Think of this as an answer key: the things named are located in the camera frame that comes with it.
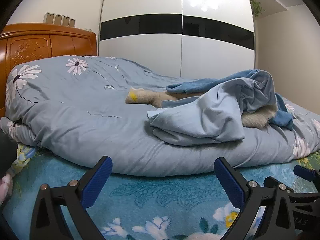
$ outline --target gray comforter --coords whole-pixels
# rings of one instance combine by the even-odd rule
[[[284,163],[319,149],[320,116],[286,101],[293,131],[274,125],[244,128],[244,139],[181,147],[154,134],[151,105],[125,104],[128,89],[163,91],[184,79],[160,76],[113,57],[61,56],[18,65],[6,87],[0,127],[16,141],[46,147],[74,163],[93,167],[102,155],[114,172],[170,176],[209,172],[217,157],[232,166]]]

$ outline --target beige wall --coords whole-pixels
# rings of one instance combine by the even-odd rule
[[[256,68],[269,71],[276,92],[320,114],[320,26],[306,5],[256,20]]]
[[[70,16],[76,28],[91,29],[98,38],[102,0],[23,0],[8,24],[43,22],[46,12]]]

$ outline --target wardrobe door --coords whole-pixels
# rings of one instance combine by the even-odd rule
[[[222,78],[254,68],[249,0],[182,1],[182,77]]]
[[[180,76],[182,0],[104,0],[99,56]]]

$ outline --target yellow spot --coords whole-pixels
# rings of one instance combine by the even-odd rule
[[[230,215],[226,216],[226,227],[231,227],[233,221],[236,219],[238,213],[237,212],[231,212]]]
[[[129,92],[129,97],[133,100],[133,101],[137,101],[138,97],[135,93],[133,93],[132,91]]]

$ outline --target green plant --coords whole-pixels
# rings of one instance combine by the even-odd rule
[[[250,4],[251,4],[251,10],[252,10],[252,14],[255,17],[258,17],[259,14],[262,14],[262,7],[260,6],[260,2],[257,2],[256,0],[250,0]]]

